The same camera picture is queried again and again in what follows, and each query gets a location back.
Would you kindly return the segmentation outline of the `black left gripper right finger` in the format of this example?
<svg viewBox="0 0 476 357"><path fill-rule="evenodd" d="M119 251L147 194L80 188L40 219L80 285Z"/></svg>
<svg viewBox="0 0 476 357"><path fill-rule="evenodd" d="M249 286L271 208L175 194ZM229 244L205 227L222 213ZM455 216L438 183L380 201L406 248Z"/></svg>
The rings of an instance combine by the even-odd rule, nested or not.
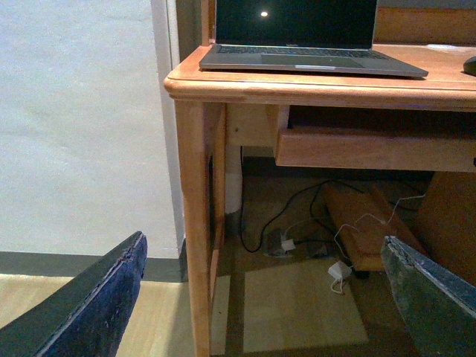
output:
<svg viewBox="0 0 476 357"><path fill-rule="evenodd" d="M393 300L421 356L475 355L475 287L395 236L381 251Z"/></svg>

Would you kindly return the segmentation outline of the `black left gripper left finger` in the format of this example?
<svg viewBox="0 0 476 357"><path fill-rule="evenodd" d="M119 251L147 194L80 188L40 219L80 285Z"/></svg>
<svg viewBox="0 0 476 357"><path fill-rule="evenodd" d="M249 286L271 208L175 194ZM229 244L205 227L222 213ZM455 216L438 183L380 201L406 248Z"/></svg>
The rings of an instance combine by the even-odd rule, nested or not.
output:
<svg viewBox="0 0 476 357"><path fill-rule="evenodd" d="M2 356L115 356L144 276L135 232L43 302L1 328Z"/></svg>

